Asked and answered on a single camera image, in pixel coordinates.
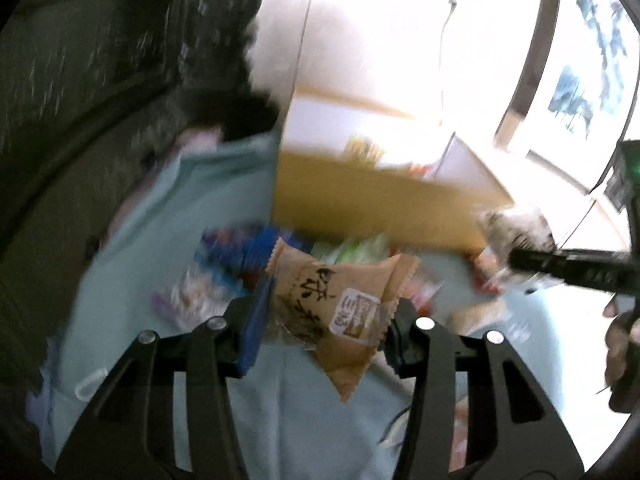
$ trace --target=cardboard box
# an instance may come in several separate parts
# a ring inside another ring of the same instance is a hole
[[[333,106],[300,107],[297,106],[300,100],[329,101]],[[293,115],[300,110],[306,116]],[[339,114],[344,123],[362,115],[363,111],[372,110],[381,122],[399,115],[376,104],[354,102],[313,90],[294,94],[278,162],[273,221],[330,239],[348,235],[364,238],[386,232],[393,242],[420,248],[464,253],[484,249],[484,238],[475,221],[476,210],[479,206],[512,203],[497,180],[494,186],[484,189],[415,180],[340,160],[344,147],[335,143],[335,132],[327,131],[327,142],[322,144],[322,129],[335,128],[335,114]],[[376,122],[375,118],[368,121],[369,124]],[[394,141],[400,146],[406,142],[424,149],[429,141],[416,143],[414,126],[399,130]],[[316,140],[306,147],[305,129],[313,132]],[[435,155],[438,153],[416,153],[423,159]]]

